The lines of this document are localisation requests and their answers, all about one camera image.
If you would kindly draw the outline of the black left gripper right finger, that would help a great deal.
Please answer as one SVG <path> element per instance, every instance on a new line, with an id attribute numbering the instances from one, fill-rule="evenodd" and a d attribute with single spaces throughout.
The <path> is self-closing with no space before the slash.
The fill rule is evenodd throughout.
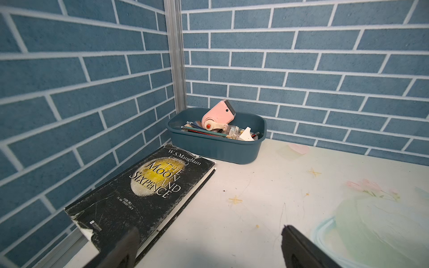
<path id="1" fill-rule="evenodd" d="M 287 268 L 341 268 L 292 225 L 282 230 L 281 248 Z"/>

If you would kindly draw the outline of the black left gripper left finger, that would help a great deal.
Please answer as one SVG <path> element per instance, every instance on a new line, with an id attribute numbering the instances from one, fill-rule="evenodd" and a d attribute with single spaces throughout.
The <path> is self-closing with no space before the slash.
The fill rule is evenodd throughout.
<path id="1" fill-rule="evenodd" d="M 100 253 L 85 268 L 133 268 L 139 246 L 139 231 L 131 228 L 109 253 Z"/>

